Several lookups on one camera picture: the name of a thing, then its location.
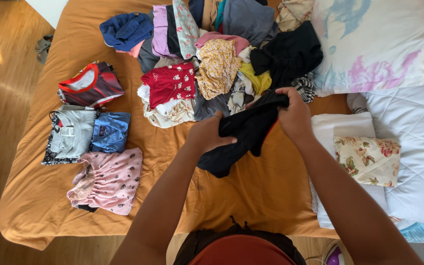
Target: woman's left hand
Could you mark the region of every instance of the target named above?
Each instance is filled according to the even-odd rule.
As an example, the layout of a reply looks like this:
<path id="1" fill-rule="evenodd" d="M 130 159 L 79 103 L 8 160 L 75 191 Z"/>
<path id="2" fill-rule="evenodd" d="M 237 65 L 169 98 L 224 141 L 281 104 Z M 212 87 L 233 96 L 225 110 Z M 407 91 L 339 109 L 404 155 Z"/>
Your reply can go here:
<path id="1" fill-rule="evenodd" d="M 222 118 L 223 113 L 217 110 L 212 117 L 194 124 L 187 134 L 184 145 L 202 155 L 219 146 L 236 143 L 236 137 L 219 136 L 219 123 Z"/>

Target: sandal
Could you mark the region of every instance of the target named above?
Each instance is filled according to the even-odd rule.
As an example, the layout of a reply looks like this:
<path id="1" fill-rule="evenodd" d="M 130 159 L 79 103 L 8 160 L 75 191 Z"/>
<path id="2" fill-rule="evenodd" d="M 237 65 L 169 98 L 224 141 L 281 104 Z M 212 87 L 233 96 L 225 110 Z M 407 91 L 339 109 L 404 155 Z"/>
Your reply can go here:
<path id="1" fill-rule="evenodd" d="M 37 61 L 39 61 L 39 63 L 43 65 L 45 64 L 45 62 L 47 61 L 47 56 L 49 55 L 49 50 L 50 50 L 50 47 L 46 48 L 45 50 L 37 54 Z"/>
<path id="2" fill-rule="evenodd" d="M 35 51 L 41 53 L 43 50 L 47 49 L 52 45 L 53 34 L 45 35 L 38 42 L 37 46 L 35 46 Z"/>

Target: quilted white bedding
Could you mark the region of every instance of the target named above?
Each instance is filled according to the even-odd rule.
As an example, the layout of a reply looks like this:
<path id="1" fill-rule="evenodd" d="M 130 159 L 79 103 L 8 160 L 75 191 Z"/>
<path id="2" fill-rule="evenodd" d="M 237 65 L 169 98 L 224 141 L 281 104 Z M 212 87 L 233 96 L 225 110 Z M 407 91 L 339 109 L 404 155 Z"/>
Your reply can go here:
<path id="1" fill-rule="evenodd" d="M 424 85 L 362 95 L 376 136 L 402 145 L 398 187 L 385 188 L 388 214 L 424 223 Z"/>

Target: floral pillowcase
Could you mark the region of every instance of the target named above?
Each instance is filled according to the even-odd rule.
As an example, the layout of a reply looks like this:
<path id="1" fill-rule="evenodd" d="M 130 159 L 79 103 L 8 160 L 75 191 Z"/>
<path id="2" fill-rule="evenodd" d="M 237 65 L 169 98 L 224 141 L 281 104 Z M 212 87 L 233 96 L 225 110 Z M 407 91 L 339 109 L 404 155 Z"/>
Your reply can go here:
<path id="1" fill-rule="evenodd" d="M 336 160 L 357 182 L 397 187 L 401 146 L 392 139 L 334 138 Z"/>

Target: tie-dye pillowcase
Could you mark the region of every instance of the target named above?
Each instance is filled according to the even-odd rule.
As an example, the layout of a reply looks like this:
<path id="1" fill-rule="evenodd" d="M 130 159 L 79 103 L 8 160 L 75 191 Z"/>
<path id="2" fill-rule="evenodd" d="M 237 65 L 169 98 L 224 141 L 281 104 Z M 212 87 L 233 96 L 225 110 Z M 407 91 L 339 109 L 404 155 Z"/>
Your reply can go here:
<path id="1" fill-rule="evenodd" d="M 424 0 L 315 0 L 317 95 L 424 84 Z"/>

